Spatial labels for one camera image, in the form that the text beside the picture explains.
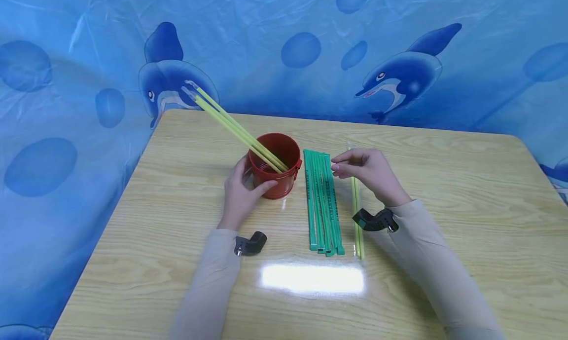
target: cartoon dolphin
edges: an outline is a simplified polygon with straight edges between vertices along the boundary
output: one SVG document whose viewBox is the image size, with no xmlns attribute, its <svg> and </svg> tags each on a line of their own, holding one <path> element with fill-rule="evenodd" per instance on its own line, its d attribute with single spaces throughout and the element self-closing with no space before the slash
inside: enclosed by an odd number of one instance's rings
<svg viewBox="0 0 568 340">
<path fill-rule="evenodd" d="M 424 34 L 407 51 L 373 68 L 363 80 L 363 89 L 355 97 L 369 98 L 381 90 L 392 93 L 392 102 L 386 111 L 369 113 L 381 123 L 388 112 L 420 97 L 434 85 L 442 72 L 442 64 L 436 55 L 445 49 L 461 28 L 460 23 L 453 23 Z"/>
<path fill-rule="evenodd" d="M 568 157 L 556 164 L 556 167 L 550 168 L 540 164 L 542 172 L 550 179 L 556 192 L 565 203 L 568 204 Z"/>
<path fill-rule="evenodd" d="M 141 68 L 138 80 L 146 111 L 153 118 L 150 128 L 156 127 L 167 105 L 201 109 L 187 94 L 187 91 L 196 92 L 187 81 L 194 81 L 219 102 L 217 89 L 211 79 L 199 68 L 182 61 L 183 49 L 172 23 L 160 23 L 146 41 L 144 51 L 146 64 Z"/>
</svg>

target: bucket handle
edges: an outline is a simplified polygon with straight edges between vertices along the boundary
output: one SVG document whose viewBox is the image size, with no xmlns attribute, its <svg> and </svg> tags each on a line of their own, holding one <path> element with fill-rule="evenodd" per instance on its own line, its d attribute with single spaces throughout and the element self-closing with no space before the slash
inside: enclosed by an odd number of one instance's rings
<svg viewBox="0 0 568 340">
<path fill-rule="evenodd" d="M 302 167 L 302 159 L 298 159 L 298 162 L 294 166 L 294 169 L 296 170 L 296 172 L 294 172 L 294 180 L 296 180 L 296 178 L 298 177 L 298 171 L 300 171 L 300 167 Z"/>
</svg>

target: beige sleeve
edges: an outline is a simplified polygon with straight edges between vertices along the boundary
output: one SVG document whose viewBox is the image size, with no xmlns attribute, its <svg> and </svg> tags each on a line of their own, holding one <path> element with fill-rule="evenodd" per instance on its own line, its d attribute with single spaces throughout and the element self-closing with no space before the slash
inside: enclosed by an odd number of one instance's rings
<svg viewBox="0 0 568 340">
<path fill-rule="evenodd" d="M 226 229 L 210 232 L 170 340 L 221 339 L 229 295 L 241 265 L 241 258 L 235 255 L 236 236 L 236 231 Z"/>
<path fill-rule="evenodd" d="M 504 339 L 477 284 L 422 203 L 412 201 L 390 210 L 399 230 L 388 234 L 404 269 L 422 287 L 448 339 Z"/>
</svg>

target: blue curtain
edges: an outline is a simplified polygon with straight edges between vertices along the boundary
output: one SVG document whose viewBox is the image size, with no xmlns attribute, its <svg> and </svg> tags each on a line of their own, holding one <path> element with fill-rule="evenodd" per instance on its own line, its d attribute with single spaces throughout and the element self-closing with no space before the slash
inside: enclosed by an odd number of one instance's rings
<svg viewBox="0 0 568 340">
<path fill-rule="evenodd" d="M 565 0 L 0 0 L 0 339 L 49 336 L 164 110 L 512 134 L 568 195 Z"/>
</svg>

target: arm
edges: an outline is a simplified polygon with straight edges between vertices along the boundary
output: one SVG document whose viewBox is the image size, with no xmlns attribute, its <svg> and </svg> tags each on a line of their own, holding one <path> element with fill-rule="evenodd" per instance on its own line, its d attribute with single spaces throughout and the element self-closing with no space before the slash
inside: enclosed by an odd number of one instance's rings
<svg viewBox="0 0 568 340">
<path fill-rule="evenodd" d="M 449 249 L 420 201 L 390 208 L 399 230 L 389 236 L 425 292 L 451 340 L 502 340 L 481 291 Z"/>
<path fill-rule="evenodd" d="M 474 280 L 446 244 L 438 225 L 412 201 L 379 150 L 354 149 L 332 159 L 333 175 L 355 177 L 393 212 L 393 257 L 422 287 L 448 339 L 501 340 L 497 321 Z M 379 242 L 378 235 L 372 235 Z"/>
<path fill-rule="evenodd" d="M 170 331 L 170 340 L 218 340 L 223 333 L 229 295 L 241 265 L 235 255 L 237 231 L 258 199 L 276 181 L 267 181 L 253 190 L 246 186 L 250 176 L 246 155 L 225 181 L 223 217 L 201 254 L 182 305 Z"/>
<path fill-rule="evenodd" d="M 241 265 L 234 252 L 236 236 L 236 231 L 228 229 L 210 232 L 169 339 L 221 339 L 229 295 Z"/>
</svg>

